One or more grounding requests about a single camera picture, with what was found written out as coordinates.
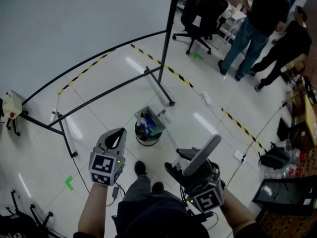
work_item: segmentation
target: white tiled floor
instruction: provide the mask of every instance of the white tiled floor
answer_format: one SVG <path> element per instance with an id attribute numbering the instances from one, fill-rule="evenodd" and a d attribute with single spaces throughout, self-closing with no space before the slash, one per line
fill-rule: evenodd
<path id="1" fill-rule="evenodd" d="M 179 14 L 176 15 L 174 23 L 173 32 L 182 32 L 183 26 Z M 153 36 L 134 44 L 160 60 L 164 37 L 164 34 Z M 213 47 L 212 55 L 208 55 L 206 49 L 195 42 L 188 56 L 185 52 L 189 41 L 187 38 L 179 37 L 176 41 L 171 40 L 168 48 L 166 64 L 190 81 L 196 91 L 165 70 L 162 85 L 176 102 L 174 107 L 168 106 L 166 97 L 148 76 L 110 93 L 67 118 L 71 147 L 79 154 L 75 161 L 89 189 L 92 186 L 88 175 L 90 151 L 101 134 L 123 126 L 127 130 L 125 145 L 127 166 L 118 182 L 124 189 L 128 189 L 136 178 L 133 166 L 139 159 L 147 165 L 152 182 L 163 181 L 166 190 L 179 196 L 178 183 L 163 166 L 164 162 L 172 162 L 175 158 L 173 145 L 166 131 L 159 142 L 152 147 L 144 147 L 135 139 L 136 120 L 133 115 L 145 105 L 149 105 L 156 113 L 166 109 L 168 117 L 172 120 L 170 131 L 181 148 L 202 147 L 214 133 L 219 133 L 222 141 L 209 159 L 219 164 L 221 177 L 228 182 L 238 166 L 238 162 L 233 158 L 234 151 L 239 150 L 244 153 L 251 139 L 227 116 L 224 116 L 218 106 L 226 109 L 256 136 L 285 99 L 288 88 L 281 78 L 260 93 L 255 92 L 254 85 L 269 71 L 261 72 L 256 77 L 247 75 L 240 82 L 236 82 L 233 78 L 234 69 L 225 77 L 222 76 L 218 72 L 217 62 L 224 58 L 230 48 L 229 45 L 223 45 L 219 50 Z M 214 37 L 209 42 L 217 45 L 219 39 Z M 270 44 L 265 48 L 262 56 L 269 48 Z M 194 58 L 195 53 L 202 56 L 203 60 Z M 238 57 L 234 67 L 237 67 L 242 59 L 242 56 Z M 48 123 L 51 111 L 57 102 L 59 111 L 65 114 L 101 92 L 140 75 L 142 71 L 134 68 L 131 63 L 138 64 L 142 70 L 145 66 L 157 67 L 156 63 L 130 46 L 119 48 L 77 79 L 61 94 L 58 101 L 57 92 L 92 62 L 62 77 L 30 101 L 27 105 L 30 116 Z M 212 109 L 213 113 L 204 106 L 197 95 L 204 90 L 209 94 L 212 106 L 215 106 Z M 260 143 L 266 149 L 269 148 L 271 141 L 277 141 L 276 130 L 280 117 L 290 123 L 290 115 L 284 108 L 259 136 Z M 42 217 L 52 211 L 54 217 L 50 220 L 50 226 L 64 236 L 72 237 L 77 229 L 88 193 L 69 157 L 63 138 L 23 119 L 19 119 L 19 129 L 21 137 L 16 137 L 12 130 L 8 131 L 5 128 L 2 128 L 0 134 L 0 214 L 5 213 L 5 206 L 12 205 L 9 191 L 15 188 L 17 195 L 20 196 L 18 205 L 21 209 L 29 213 L 29 206 L 34 203 Z M 263 179 L 263 171 L 258 166 L 258 151 L 262 152 L 258 145 L 253 144 L 246 162 L 229 186 L 233 194 L 249 207 L 254 215 L 258 214 L 259 208 L 251 200 Z M 74 190 L 70 190 L 64 183 L 69 176 L 73 176 L 71 184 Z M 120 200 L 119 196 L 115 203 L 107 208 L 106 237 L 114 237 L 116 234 L 111 215 L 116 214 Z M 219 222 L 209 230 L 210 236 L 229 237 L 231 229 L 224 216 L 219 209 L 215 212 L 219 215 Z M 210 228 L 215 223 L 216 217 L 211 217 L 204 225 Z"/>

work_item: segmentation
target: trash can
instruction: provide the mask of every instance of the trash can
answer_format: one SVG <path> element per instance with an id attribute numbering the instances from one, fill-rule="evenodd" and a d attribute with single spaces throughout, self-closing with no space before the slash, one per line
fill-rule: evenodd
<path id="1" fill-rule="evenodd" d="M 152 146 L 155 145 L 160 136 L 162 135 L 162 132 L 159 132 L 158 134 L 155 134 L 154 136 L 151 135 L 145 135 L 144 130 L 141 126 L 137 126 L 137 123 L 135 123 L 135 136 L 137 138 L 137 141 L 144 146 Z"/>

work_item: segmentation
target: green floor marker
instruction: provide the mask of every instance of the green floor marker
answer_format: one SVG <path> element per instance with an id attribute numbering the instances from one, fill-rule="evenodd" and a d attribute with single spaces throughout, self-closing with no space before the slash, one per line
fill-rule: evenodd
<path id="1" fill-rule="evenodd" d="M 70 182 L 73 180 L 72 176 L 69 176 L 66 180 L 65 180 L 65 184 L 66 186 L 70 189 L 70 190 L 74 190 L 73 186 L 70 184 Z"/>
<path id="2" fill-rule="evenodd" d="M 199 59 L 203 60 L 203 58 L 202 58 L 199 54 L 197 54 L 197 53 L 196 53 L 196 54 L 194 54 L 194 57 L 195 57 L 195 58 L 199 58 Z"/>

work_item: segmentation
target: blue jeans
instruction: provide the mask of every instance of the blue jeans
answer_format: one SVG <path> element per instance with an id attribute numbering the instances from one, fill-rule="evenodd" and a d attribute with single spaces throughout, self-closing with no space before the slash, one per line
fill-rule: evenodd
<path id="1" fill-rule="evenodd" d="M 221 63 L 221 68 L 224 71 L 228 71 L 233 61 L 247 47 L 249 41 L 251 40 L 246 57 L 239 65 L 236 74 L 236 77 L 239 79 L 244 77 L 245 74 L 249 72 L 254 62 L 259 58 L 262 49 L 268 42 L 268 38 L 269 36 L 262 34 L 250 23 L 248 18 L 246 18 L 237 33 L 230 51 Z"/>

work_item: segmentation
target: black pants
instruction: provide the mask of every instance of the black pants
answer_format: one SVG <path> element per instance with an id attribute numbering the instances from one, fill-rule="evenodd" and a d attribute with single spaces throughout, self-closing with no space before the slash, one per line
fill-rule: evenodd
<path id="1" fill-rule="evenodd" d="M 180 198 L 172 193 L 161 190 L 158 192 L 151 192 L 151 181 L 146 175 L 140 175 L 137 180 L 129 187 L 125 194 L 123 201 L 140 201 L 149 197 L 171 197 L 180 202 Z"/>
<path id="2" fill-rule="evenodd" d="M 291 60 L 293 60 L 292 56 L 285 55 L 286 51 L 279 48 L 278 46 L 275 46 L 271 48 L 269 53 L 266 57 L 262 59 L 261 62 L 255 64 L 251 71 L 254 73 L 260 72 L 265 70 L 267 67 L 269 67 L 274 61 L 276 61 L 276 65 L 274 66 L 272 72 L 267 76 L 267 78 L 264 78 L 261 80 L 261 84 L 259 88 L 262 88 L 266 85 L 270 85 L 275 79 L 281 75 L 281 68 L 288 64 Z"/>

